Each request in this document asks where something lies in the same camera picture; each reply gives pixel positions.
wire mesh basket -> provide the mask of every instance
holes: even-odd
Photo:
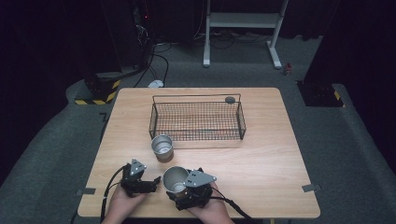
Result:
[[[247,130],[239,93],[154,95],[152,100],[151,139],[166,134],[174,141],[242,140]]]

dark background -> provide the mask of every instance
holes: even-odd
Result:
[[[189,18],[185,25],[193,24],[193,29],[186,28],[188,34],[196,33],[200,20],[197,11],[201,12],[202,2],[167,2],[168,9],[163,7],[162,10],[184,7],[194,12],[193,16],[186,13],[177,15]],[[97,64],[105,66],[104,71],[122,69],[112,43],[113,33],[105,23],[106,14],[100,4],[100,1],[92,1],[87,9],[67,5],[60,0],[0,3],[1,183],[37,132],[68,104],[64,93],[71,84],[87,74],[100,72],[100,66],[95,66]],[[250,0],[241,4],[236,0],[213,0],[212,6],[213,11],[277,12],[280,1]],[[84,24],[89,34],[90,24],[76,21],[78,17],[72,18],[67,13],[70,8],[77,15],[102,24],[103,32],[87,41],[90,39],[79,35],[75,28]],[[324,35],[305,81],[323,85],[337,82],[346,86],[369,133],[394,172],[395,11],[395,1],[390,0],[293,0],[289,3],[280,32],[282,37],[302,35],[306,40]],[[176,14],[157,11],[156,15],[175,17]],[[159,33],[173,33],[169,29],[159,29],[163,24],[155,21],[155,15],[153,20],[153,26]],[[112,57],[100,61],[101,51],[94,53],[99,61],[87,57],[97,50],[97,45],[107,49],[106,53],[112,51]]]

stainless steel cup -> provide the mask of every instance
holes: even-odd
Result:
[[[180,166],[172,166],[163,173],[163,186],[166,191],[170,191],[174,194],[182,193],[186,186],[184,181],[189,176],[189,172]]]
[[[168,135],[158,135],[151,141],[151,148],[158,161],[168,162],[173,158],[172,139]]]

wooden table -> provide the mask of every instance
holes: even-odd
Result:
[[[149,136],[153,95],[241,93],[247,131],[243,140],[174,142],[175,155],[158,162]],[[152,181],[171,166],[202,167],[217,177],[220,191],[256,218],[315,218],[320,215],[311,184],[281,94],[275,88],[122,89],[114,104],[78,213],[99,217],[111,176],[136,158],[147,166],[142,180]],[[231,217],[241,217],[231,206]],[[191,217],[178,211],[163,184],[139,206],[133,217]]]

yellow and black hazard tape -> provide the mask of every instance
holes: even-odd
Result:
[[[75,99],[77,105],[106,105],[110,104],[111,101],[116,96],[117,88],[120,85],[120,81],[116,81],[113,83],[111,87],[111,91],[109,91],[108,95],[102,99]]]

